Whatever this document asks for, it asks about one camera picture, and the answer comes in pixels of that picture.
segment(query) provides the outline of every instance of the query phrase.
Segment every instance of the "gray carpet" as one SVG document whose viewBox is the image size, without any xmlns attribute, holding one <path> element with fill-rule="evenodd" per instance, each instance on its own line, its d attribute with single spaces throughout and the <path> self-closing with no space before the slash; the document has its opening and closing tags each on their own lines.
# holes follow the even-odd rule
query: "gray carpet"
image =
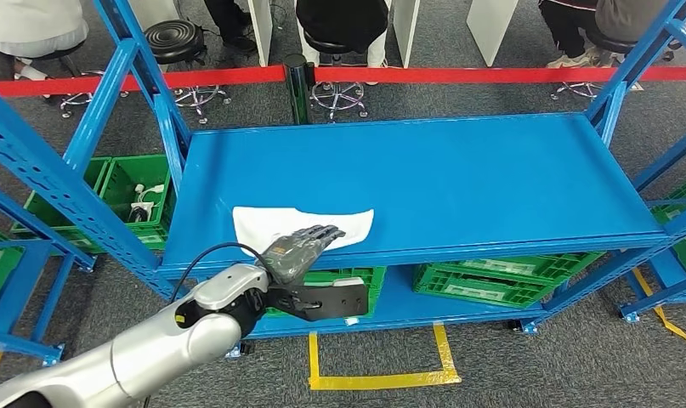
<svg viewBox="0 0 686 408">
<path fill-rule="evenodd" d="M 281 25 L 273 37 L 271 63 L 299 47 L 292 1 L 276 0 Z M 75 54 L 83 69 L 100 69 L 111 55 L 111 40 L 84 1 L 91 27 L 85 47 Z M 483 66 L 465 26 L 470 1 L 422 2 L 411 66 Z M 202 1 L 183 2 L 183 11 L 214 28 Z M 440 27 L 445 27 L 445 41 Z M 257 64 L 256 58 L 230 54 L 207 35 L 210 66 Z M 394 33 L 388 36 L 388 61 L 400 64 Z M 541 66 L 557 58 L 535 2 L 521 2 L 503 42 L 497 66 Z M 350 62 L 360 62 L 353 57 Z M 686 65 L 677 52 L 674 64 Z M 54 63 L 39 66 L 60 75 Z M 644 83 L 644 92 L 626 99 L 611 149 L 634 176 L 686 132 L 686 82 Z M 554 84 L 535 85 L 379 85 L 366 89 L 367 120 L 463 116 L 533 111 L 582 110 L 585 100 L 548 96 Z M 231 105 L 215 100 L 206 106 L 207 128 L 278 125 L 291 121 L 283 84 L 228 87 Z M 70 120 L 38 99 L 11 99 L 11 105 L 62 152 L 82 110 Z M 186 110 L 192 127 L 195 116 Z M 322 121 L 318 112 L 316 120 Z M 343 121 L 359 120 L 343 116 Z M 154 117 L 137 94 L 118 101 L 96 151 L 125 156 L 162 152 Z M 645 195 L 662 197 L 686 179 L 686 159 L 652 185 Z M 0 188 L 22 202 L 29 190 L 0 169 Z M 0 218 L 0 227 L 9 222 Z M 56 265 L 51 261 L 49 268 Z M 43 277 L 18 331 L 30 322 L 50 284 Z M 670 407 L 686 406 L 686 342 L 666 331 L 650 313 L 636 325 L 616 315 L 616 305 L 632 299 L 619 280 L 564 311 L 535 337 L 516 335 L 502 323 L 447 326 L 452 355 L 462 383 L 365 392 L 311 392 L 306 337 L 257 342 L 255 354 L 204 365 L 155 395 L 154 407 L 289 406 L 470 406 L 470 407 Z M 91 275 L 71 274 L 48 330 L 51 343 L 65 342 L 75 355 L 113 337 L 153 314 L 163 301 L 112 258 L 103 256 Z M 686 328 L 686 305 L 666 307 L 668 317 Z M 440 367 L 432 327 L 320 336 L 321 375 L 362 376 L 433 371 Z M 6 354 L 0 382 L 38 362 Z"/>
</svg>

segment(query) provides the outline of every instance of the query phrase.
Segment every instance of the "black stanchion post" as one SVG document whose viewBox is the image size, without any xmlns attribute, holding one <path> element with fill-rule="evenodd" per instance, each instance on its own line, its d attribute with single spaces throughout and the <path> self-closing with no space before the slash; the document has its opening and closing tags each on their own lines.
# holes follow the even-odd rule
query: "black stanchion post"
<svg viewBox="0 0 686 408">
<path fill-rule="evenodd" d="M 312 77 L 312 66 L 302 54 L 287 55 L 282 64 L 285 66 L 287 91 L 290 93 L 292 119 L 296 125 L 308 124 L 309 90 L 315 81 Z"/>
</svg>

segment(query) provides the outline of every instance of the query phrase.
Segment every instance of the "black pants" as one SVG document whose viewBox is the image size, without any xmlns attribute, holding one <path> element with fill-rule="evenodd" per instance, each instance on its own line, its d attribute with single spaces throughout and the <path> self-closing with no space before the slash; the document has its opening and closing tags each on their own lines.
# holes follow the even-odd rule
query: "black pants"
<svg viewBox="0 0 686 408">
<path fill-rule="evenodd" d="M 558 49 L 570 58 L 583 55 L 586 52 L 586 40 L 579 29 L 587 30 L 595 26 L 595 12 L 548 0 L 542 0 L 539 7 Z"/>
<path fill-rule="evenodd" d="M 205 5 L 215 25 L 220 29 L 223 40 L 242 35 L 242 9 L 235 4 L 235 0 L 205 0 Z"/>
</svg>

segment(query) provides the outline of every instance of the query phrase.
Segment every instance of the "blue shelf board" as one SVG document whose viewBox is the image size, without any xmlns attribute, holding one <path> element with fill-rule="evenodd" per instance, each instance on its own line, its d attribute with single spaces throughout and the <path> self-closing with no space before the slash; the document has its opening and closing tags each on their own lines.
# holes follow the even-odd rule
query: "blue shelf board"
<svg viewBox="0 0 686 408">
<path fill-rule="evenodd" d="M 372 317 L 358 318 L 359 322 L 351 326 L 346 324 L 345 319 L 308 322 L 296 317 L 263 317 L 247 338 L 299 336 L 311 331 L 338 333 L 400 329 L 427 326 L 435 321 L 464 323 L 518 320 L 546 313 L 540 303 L 527 309 L 516 309 L 414 293 L 412 277 L 413 268 L 410 265 L 388 268 L 375 313 Z"/>
<path fill-rule="evenodd" d="M 649 260 L 649 264 L 664 289 L 686 280 L 686 271 L 671 248 L 655 255 Z"/>
<path fill-rule="evenodd" d="M 666 239 L 581 113 L 195 133 L 160 271 L 236 241 L 236 206 L 375 210 L 322 268 L 646 247 Z M 250 258 L 210 254 L 192 276 Z"/>
</svg>

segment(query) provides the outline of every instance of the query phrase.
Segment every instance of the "white panel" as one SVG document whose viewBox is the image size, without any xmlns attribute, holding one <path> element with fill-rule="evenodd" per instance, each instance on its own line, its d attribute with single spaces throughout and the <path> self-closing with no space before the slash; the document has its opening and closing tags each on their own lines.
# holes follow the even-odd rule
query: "white panel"
<svg viewBox="0 0 686 408">
<path fill-rule="evenodd" d="M 268 66 L 270 40 L 273 35 L 273 16 L 269 0 L 247 0 L 247 5 L 252 15 L 252 28 L 255 30 L 260 66 Z"/>
<path fill-rule="evenodd" d="M 130 7 L 133 9 L 142 31 L 161 21 L 180 18 L 173 0 L 130 0 Z"/>
<path fill-rule="evenodd" d="M 395 37 L 398 38 L 398 48 L 400 49 L 400 57 L 403 59 L 403 68 L 407 68 L 410 64 L 412 40 L 415 36 L 420 0 L 394 0 L 393 7 Z"/>
<path fill-rule="evenodd" d="M 518 0 L 473 0 L 468 13 L 468 27 L 478 44 L 483 60 L 492 66 Z"/>
</svg>

